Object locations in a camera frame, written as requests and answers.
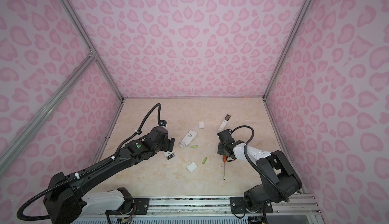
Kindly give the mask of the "aluminium corner frame post left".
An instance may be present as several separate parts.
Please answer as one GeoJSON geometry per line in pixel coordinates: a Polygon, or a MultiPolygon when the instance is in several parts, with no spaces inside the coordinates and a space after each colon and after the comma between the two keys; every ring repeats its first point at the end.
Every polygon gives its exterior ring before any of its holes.
{"type": "Polygon", "coordinates": [[[70,21],[73,23],[73,25],[74,25],[76,31],[78,32],[78,34],[80,35],[82,41],[84,42],[84,44],[86,45],[86,47],[88,48],[88,50],[90,51],[92,56],[95,56],[96,63],[98,65],[100,71],[102,72],[103,76],[107,80],[109,86],[113,90],[114,94],[116,95],[116,97],[119,99],[120,102],[123,102],[124,97],[121,94],[119,87],[115,83],[113,77],[110,75],[107,67],[105,66],[102,58],[100,57],[99,53],[97,52],[97,49],[94,46],[94,44],[91,40],[91,37],[87,32],[87,29],[85,28],[80,17],[78,16],[77,12],[75,11],[75,9],[71,3],[71,0],[59,0],[59,2],[62,5],[65,12],[67,13],[70,21]]]}

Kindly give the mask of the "aluminium corner frame post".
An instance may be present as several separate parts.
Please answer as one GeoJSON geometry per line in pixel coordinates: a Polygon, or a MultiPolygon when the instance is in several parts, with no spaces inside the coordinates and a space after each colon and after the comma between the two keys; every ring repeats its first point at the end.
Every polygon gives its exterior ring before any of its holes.
{"type": "Polygon", "coordinates": [[[269,98],[270,92],[275,84],[277,76],[279,75],[280,70],[281,70],[284,62],[286,61],[287,55],[288,55],[289,51],[291,50],[293,43],[294,43],[295,39],[297,38],[298,33],[299,33],[307,15],[309,14],[313,3],[314,3],[314,0],[303,0],[301,9],[299,10],[299,12],[296,15],[296,19],[295,19],[293,26],[289,32],[289,36],[287,37],[285,45],[283,46],[281,55],[276,63],[276,67],[271,75],[271,78],[269,80],[269,84],[265,90],[263,97],[262,97],[262,99],[264,101],[266,101],[269,98]]]}
{"type": "Polygon", "coordinates": [[[73,23],[73,25],[74,25],[76,31],[78,32],[78,34],[80,35],[82,41],[84,42],[84,44],[86,45],[86,47],[88,48],[88,50],[90,51],[92,56],[95,56],[96,63],[98,65],[100,71],[102,72],[103,76],[107,80],[109,86],[113,90],[114,94],[116,95],[116,97],[119,99],[120,102],[123,102],[124,97],[121,94],[119,87],[115,83],[113,77],[110,75],[107,67],[105,66],[102,58],[100,57],[99,53],[97,52],[97,49],[94,46],[94,44],[91,40],[91,37],[87,32],[87,29],[85,28],[80,17],[78,16],[77,12],[75,11],[75,9],[71,3],[71,0],[59,0],[59,2],[62,5],[65,12],[67,13],[70,21],[73,23]]]}

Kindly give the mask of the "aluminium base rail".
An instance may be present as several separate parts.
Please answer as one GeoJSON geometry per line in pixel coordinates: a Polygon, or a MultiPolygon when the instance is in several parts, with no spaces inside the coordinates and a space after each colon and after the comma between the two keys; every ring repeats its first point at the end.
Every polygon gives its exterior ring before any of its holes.
{"type": "MultiPolygon", "coordinates": [[[[242,196],[137,197],[134,215],[106,215],[103,211],[78,218],[77,224],[260,224],[262,210],[244,209],[242,196]]],[[[313,195],[294,194],[289,202],[267,203],[270,224],[322,224],[313,195]]]]}

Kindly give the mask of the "aluminium corner frame post right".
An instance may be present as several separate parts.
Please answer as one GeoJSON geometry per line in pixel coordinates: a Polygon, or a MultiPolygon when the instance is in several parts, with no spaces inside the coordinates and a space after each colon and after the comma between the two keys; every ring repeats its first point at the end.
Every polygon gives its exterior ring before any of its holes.
{"type": "Polygon", "coordinates": [[[277,76],[279,75],[280,70],[281,70],[284,62],[286,61],[287,55],[288,55],[289,51],[291,50],[293,43],[294,43],[295,39],[297,38],[298,33],[299,33],[307,15],[309,14],[313,3],[314,3],[314,0],[303,0],[301,9],[299,10],[299,12],[296,15],[296,19],[295,19],[293,26],[289,32],[289,36],[287,37],[285,45],[283,46],[281,55],[276,63],[276,67],[271,75],[271,78],[269,80],[269,84],[265,90],[263,97],[262,97],[262,99],[264,101],[266,101],[269,98],[270,92],[275,84],[277,76]]]}

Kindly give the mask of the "slim white remote with display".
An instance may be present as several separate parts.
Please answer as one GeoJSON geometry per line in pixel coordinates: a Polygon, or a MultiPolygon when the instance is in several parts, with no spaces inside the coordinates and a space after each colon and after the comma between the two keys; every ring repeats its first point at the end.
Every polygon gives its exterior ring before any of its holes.
{"type": "Polygon", "coordinates": [[[223,119],[223,121],[222,121],[220,127],[218,128],[218,131],[219,131],[219,132],[222,132],[222,131],[225,130],[225,127],[227,126],[230,117],[231,117],[231,116],[228,115],[228,114],[225,116],[225,118],[223,119]]]}

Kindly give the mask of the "white air conditioner remote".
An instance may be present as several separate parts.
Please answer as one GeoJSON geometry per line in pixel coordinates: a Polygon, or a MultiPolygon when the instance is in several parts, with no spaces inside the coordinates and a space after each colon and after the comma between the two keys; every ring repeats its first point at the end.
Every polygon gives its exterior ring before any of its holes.
{"type": "Polygon", "coordinates": [[[170,160],[170,159],[172,159],[172,158],[175,157],[174,152],[163,152],[163,153],[164,153],[164,156],[165,156],[165,158],[166,158],[167,160],[170,160]]]}

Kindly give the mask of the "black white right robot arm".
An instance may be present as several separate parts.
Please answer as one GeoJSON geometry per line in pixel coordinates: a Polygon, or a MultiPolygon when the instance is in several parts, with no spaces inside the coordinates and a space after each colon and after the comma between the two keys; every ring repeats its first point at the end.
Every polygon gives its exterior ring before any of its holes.
{"type": "Polygon", "coordinates": [[[223,130],[217,134],[217,154],[223,156],[226,161],[247,162],[260,176],[261,184],[247,190],[243,197],[243,208],[251,213],[264,210],[265,206],[271,203],[289,202],[289,197],[302,188],[301,179],[282,151],[268,152],[249,146],[254,134],[254,129],[248,125],[223,130]],[[241,128],[251,131],[250,138],[245,142],[233,138],[233,133],[241,128]]]}

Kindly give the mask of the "white remote with eco sticker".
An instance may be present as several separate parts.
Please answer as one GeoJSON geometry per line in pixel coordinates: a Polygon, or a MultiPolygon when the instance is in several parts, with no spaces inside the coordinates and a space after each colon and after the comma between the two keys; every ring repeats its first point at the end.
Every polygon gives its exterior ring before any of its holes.
{"type": "Polygon", "coordinates": [[[179,146],[183,149],[187,148],[191,142],[194,140],[194,138],[197,136],[197,132],[194,130],[189,130],[188,133],[182,138],[182,140],[179,142],[179,146]]]}

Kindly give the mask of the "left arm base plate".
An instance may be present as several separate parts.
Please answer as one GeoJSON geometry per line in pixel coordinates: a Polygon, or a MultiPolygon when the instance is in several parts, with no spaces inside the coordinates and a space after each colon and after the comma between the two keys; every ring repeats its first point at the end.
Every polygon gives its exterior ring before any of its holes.
{"type": "Polygon", "coordinates": [[[146,215],[150,204],[149,198],[134,198],[133,200],[125,200],[121,207],[117,210],[108,210],[108,215],[146,215]]]}

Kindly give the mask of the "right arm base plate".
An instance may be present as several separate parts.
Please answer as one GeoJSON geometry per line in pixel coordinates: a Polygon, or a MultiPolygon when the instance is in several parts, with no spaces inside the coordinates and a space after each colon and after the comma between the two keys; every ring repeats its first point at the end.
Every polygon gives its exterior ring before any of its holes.
{"type": "Polygon", "coordinates": [[[248,199],[248,197],[230,197],[230,207],[232,214],[263,214],[273,213],[273,207],[270,203],[263,202],[253,202],[248,199]]]}

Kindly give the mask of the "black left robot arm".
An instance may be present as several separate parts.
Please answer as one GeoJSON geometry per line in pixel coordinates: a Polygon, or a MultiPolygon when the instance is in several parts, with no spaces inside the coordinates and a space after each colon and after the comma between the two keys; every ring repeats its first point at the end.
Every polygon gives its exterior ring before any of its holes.
{"type": "Polygon", "coordinates": [[[103,181],[127,168],[149,160],[159,152],[173,151],[175,139],[164,126],[154,127],[138,139],[126,141],[115,153],[100,162],[75,173],[54,175],[44,205],[54,224],[70,224],[78,217],[105,211],[108,214],[133,214],[136,208],[125,187],[92,194],[103,181]]]}

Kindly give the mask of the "aluminium diagonal frame bar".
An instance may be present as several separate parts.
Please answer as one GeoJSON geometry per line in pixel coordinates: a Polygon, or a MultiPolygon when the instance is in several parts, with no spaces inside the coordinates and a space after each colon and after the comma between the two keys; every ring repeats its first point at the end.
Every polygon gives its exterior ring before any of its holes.
{"type": "Polygon", "coordinates": [[[31,139],[42,128],[46,121],[51,117],[62,101],[68,96],[70,91],[77,85],[78,81],[88,71],[95,62],[95,53],[91,53],[82,62],[82,64],[73,72],[73,74],[63,83],[56,93],[46,102],[46,104],[32,118],[29,124],[12,141],[10,146],[1,156],[1,176],[11,167],[13,162],[19,157],[26,148],[31,139]]]}

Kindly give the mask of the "white battery cover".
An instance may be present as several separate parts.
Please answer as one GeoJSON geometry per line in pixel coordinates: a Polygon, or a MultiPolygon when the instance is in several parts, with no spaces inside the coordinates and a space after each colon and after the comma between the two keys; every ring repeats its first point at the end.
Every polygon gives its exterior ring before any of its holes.
{"type": "Polygon", "coordinates": [[[198,126],[199,126],[200,129],[204,129],[205,128],[205,124],[204,124],[203,121],[199,121],[198,122],[198,126]]]}
{"type": "Polygon", "coordinates": [[[193,172],[194,170],[196,170],[198,167],[198,165],[195,163],[195,162],[191,162],[187,167],[186,169],[189,171],[189,172],[193,172]]]}

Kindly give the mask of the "orange handled screwdriver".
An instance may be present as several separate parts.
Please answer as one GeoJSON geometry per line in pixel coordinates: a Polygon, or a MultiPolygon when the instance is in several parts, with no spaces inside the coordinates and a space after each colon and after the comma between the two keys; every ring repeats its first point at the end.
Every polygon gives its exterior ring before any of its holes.
{"type": "Polygon", "coordinates": [[[223,156],[222,160],[223,160],[223,180],[225,180],[225,173],[226,173],[225,168],[227,163],[227,156],[223,156]]]}

